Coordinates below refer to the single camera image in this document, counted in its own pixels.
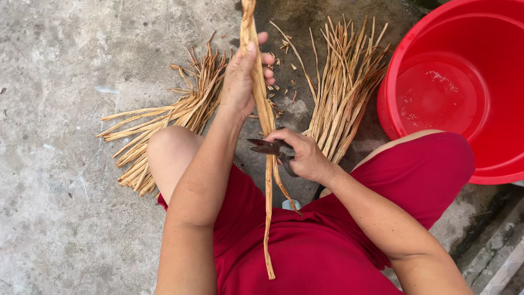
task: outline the dried straw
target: dried straw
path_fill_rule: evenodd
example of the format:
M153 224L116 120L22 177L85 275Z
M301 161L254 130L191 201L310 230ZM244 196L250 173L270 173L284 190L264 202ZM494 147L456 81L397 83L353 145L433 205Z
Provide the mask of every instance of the dried straw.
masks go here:
M303 134L314 138L322 153L331 162L338 163L355 137L370 96L386 74L387 63L381 61L390 50L391 44L385 48L379 47L388 24L385 24L375 41L375 18L369 37L364 35L367 16L358 35L353 31L353 21L347 22L344 15L343 24L339 22L333 26L330 17L328 20L329 27L326 23L325 31L321 30L327 42L326 65L322 79L320 79L318 57L310 29L311 45L315 54L317 87L305 72L302 60L291 41L277 25L273 22L271 24L282 33L297 55L315 102L309 128Z
M112 141L139 133L139 135L131 142L116 152L113 155L113 158L123 153L117 161L116 165L118 167L123 167L126 164L132 163L118 179L118 182L121 186L127 185L132 187L133 191L139 191L141 197L146 193L152 193L156 187L155 180L149 169L146 155L147 144L151 135L158 130L167 127L172 121L174 121L174 123L171 125L184 126L192 132L200 134L202 133L206 122L220 103L220 91L224 78L223 69L227 65L226 53L212 53L210 43L213 36L211 36L206 43L208 47L206 56L198 59L194 53L193 47L191 47L191 51L187 49L191 58L191 61L188 61L188 64L192 70L173 64L170 65L171 69L178 70L180 76L188 84L188 89L169 89L173 92L182 94L176 103L166 107L122 112L102 118L102 121L107 121L126 115L134 115L115 124L111 128L97 135L97 137L102 137L104 141ZM186 73L194 76L196 89L193 86L193 83L191 83L186 77ZM156 116L156 118L143 124L114 132L114 130L127 123L140 118L152 116Z
M253 97L255 98L255 103L258 109L258 116L260 119L260 125L262 126L262 131L264 136L267 136L271 131L275 130L275 117L273 115L272 107L276 110L276 116L278 117L283 112L277 108L277 106L266 98L266 86L264 80L264 74L262 72L262 63L260 57L260 50L258 49L258 37L257 30L255 27L255 19L253 17L253 12L255 10L255 0L242 0L242 8L244 14L242 16L242 24L240 30L240 45L242 53L245 53L247 50L247 44L249 41L253 41L257 47L257 57L255 60L255 65L252 69L252 79L253 79ZM270 280L275 278L275 272L273 271L273 265L271 264L271 257L268 252L268 240L269 240L269 226L271 224L271 212L272 212L272 179L271 176L275 178L275 182L280 187L284 195L288 200L290 200L293 209L298 213L293 199L289 197L288 192L282 185L280 181L280 176L278 175L278 164L277 158L274 155L266 156L266 230L264 233L264 256L266 261L267 274Z

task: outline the leg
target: leg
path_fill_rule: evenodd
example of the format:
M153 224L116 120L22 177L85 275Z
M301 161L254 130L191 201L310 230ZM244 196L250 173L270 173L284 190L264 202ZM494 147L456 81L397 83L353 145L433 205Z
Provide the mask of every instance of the leg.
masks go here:
M425 135L428 135L428 134L433 134L433 133L439 133L439 132L444 132L442 130L435 130L435 129L428 129L428 130L422 130L422 131L419 131L419 132L415 132L413 134L410 134L408 136L404 136L403 138L399 138L399 139L396 139L396 140L392 140L388 143L385 143L379 147L377 147L376 149L374 149L371 153L369 153L369 155L367 157L365 157L364 159L362 159L362 161L360 161L354 168L353 170L357 169L360 165L364 164L365 162L369 161L372 157L376 156L378 153L382 152L382 151L385 151L387 149L390 149L392 147L394 147L395 145L399 144L399 143L403 143L403 142L408 142L408 141L411 141L411 140L414 140L414 139L417 139L417 138L420 138L422 136L425 136ZM331 191L327 188L325 188L321 193L320 193L320 198L322 197L325 197L327 195L331 194Z
M204 137L180 126L156 132L147 145L149 168L169 204L180 177L193 160ZM227 190L213 232L215 257L223 254L246 233L264 224L265 198L247 174L231 167Z
M426 229L442 216L475 170L469 144L455 133L433 132L380 149L359 163L351 176L397 204ZM328 226L357 240L377 268L390 265L335 195L314 201L301 211L325 216Z
M169 204L178 180L195 157L204 137L181 126L166 127L151 136L147 161L164 200Z

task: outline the red clothing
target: red clothing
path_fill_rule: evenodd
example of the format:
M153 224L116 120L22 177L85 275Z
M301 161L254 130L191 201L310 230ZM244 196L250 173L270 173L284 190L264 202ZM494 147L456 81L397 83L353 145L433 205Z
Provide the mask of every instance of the red clothing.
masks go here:
M473 174L470 146L460 135L435 133L382 151L351 176L403 208L426 229ZM167 207L163 198L159 203ZM215 223L219 294L397 294L380 270L390 267L331 194L305 205L304 216L273 208L267 277L263 238L265 199L253 180L232 167Z

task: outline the scissor blade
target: scissor blade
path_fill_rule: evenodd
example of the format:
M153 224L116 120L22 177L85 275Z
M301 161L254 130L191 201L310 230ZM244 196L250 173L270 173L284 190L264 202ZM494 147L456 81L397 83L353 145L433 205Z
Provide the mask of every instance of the scissor blade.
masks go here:
M267 154L267 155L276 155L277 154L275 149L270 145L252 146L250 147L250 149L257 153L262 153L262 154Z
M249 141L251 143L254 143L256 145L260 145L260 146L271 145L271 143L269 141L265 141L265 140L262 140L262 139L248 138L247 141Z

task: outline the woman's right hand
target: woman's right hand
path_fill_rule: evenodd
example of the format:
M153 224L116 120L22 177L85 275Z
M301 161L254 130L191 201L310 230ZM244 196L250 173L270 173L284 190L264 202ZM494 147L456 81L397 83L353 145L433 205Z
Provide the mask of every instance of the woman's right hand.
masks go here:
M331 163L322 154L313 138L287 128L275 130L265 138L269 142L277 139L284 140L295 150L294 160L289 161L289 165L298 176L326 186L336 174L338 165Z

